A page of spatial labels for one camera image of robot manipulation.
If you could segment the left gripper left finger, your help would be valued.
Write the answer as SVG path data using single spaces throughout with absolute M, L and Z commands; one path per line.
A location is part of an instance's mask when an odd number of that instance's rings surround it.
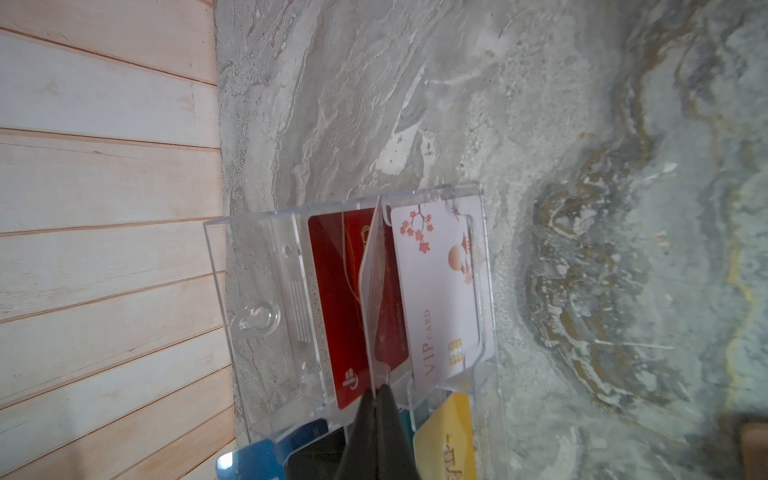
M 341 480 L 378 478 L 377 409 L 374 393 L 370 389 L 361 398 L 335 478 Z

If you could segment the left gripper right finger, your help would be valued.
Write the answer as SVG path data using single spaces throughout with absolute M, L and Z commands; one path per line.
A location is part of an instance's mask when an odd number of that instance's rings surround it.
M 376 396 L 377 478 L 419 480 L 407 435 L 400 421 L 394 394 L 382 385 Z

